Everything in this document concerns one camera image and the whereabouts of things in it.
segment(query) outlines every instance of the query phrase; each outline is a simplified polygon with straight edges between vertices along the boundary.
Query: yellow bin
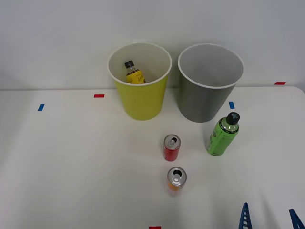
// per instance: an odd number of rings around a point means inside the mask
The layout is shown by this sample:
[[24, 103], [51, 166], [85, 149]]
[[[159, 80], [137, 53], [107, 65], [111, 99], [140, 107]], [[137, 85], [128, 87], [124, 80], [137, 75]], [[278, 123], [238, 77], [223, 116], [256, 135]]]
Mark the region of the yellow bin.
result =
[[[126, 83], [127, 61], [143, 72], [145, 84]], [[108, 72], [115, 80], [126, 113], [136, 120], [154, 118], [161, 111], [167, 75], [172, 67], [169, 53], [152, 43], [139, 42], [118, 48], [108, 59]]]

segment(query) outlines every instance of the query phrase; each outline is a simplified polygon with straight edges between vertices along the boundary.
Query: black bottle cap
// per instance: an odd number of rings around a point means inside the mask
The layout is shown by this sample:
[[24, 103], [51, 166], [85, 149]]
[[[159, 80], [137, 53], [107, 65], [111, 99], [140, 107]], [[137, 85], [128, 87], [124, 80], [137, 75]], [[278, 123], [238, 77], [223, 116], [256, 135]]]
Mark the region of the black bottle cap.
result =
[[238, 113], [236, 112], [231, 112], [226, 118], [225, 120], [227, 121], [227, 123], [229, 125], [236, 125], [238, 123], [240, 119], [240, 116]]
[[134, 66], [134, 64], [133, 64], [132, 61], [127, 61], [127, 62], [125, 63], [125, 67], [126, 67], [126, 68], [130, 68], [130, 67], [133, 67], [133, 66]]

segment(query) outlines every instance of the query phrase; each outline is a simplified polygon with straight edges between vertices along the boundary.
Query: trash can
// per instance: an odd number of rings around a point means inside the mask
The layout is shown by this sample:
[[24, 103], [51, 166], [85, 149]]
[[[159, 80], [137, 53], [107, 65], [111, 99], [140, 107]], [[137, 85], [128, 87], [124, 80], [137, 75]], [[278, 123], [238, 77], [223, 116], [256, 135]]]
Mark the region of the trash can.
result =
[[178, 58], [179, 110], [188, 120], [203, 123], [215, 117], [235, 85], [244, 65], [231, 50], [216, 44], [196, 44]]
[[[142, 71], [145, 84], [126, 83], [124, 63], [130, 60]], [[156, 117], [162, 108], [167, 74], [172, 67], [169, 53], [156, 44], [133, 43], [114, 51], [107, 65], [126, 113], [136, 120]]]

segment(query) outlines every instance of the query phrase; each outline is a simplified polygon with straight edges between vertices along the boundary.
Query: white wall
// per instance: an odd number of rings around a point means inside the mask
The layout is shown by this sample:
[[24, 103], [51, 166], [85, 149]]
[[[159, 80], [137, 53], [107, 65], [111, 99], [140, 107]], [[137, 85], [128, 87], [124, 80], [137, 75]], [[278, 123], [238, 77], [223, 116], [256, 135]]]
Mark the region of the white wall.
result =
[[0, 0], [0, 89], [112, 88], [106, 59], [134, 41], [166, 48], [174, 68], [215, 42], [243, 58], [242, 85], [304, 85], [304, 12], [304, 0]]

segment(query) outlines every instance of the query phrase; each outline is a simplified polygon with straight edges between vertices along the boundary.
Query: soda can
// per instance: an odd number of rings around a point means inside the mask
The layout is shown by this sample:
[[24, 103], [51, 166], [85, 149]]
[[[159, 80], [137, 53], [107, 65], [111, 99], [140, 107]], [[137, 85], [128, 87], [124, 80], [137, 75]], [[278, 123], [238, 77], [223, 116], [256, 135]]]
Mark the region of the soda can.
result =
[[178, 157], [181, 140], [177, 135], [168, 135], [164, 139], [163, 156], [167, 161], [174, 161]]
[[185, 185], [187, 176], [181, 167], [173, 167], [167, 173], [167, 186], [172, 191], [179, 191]]

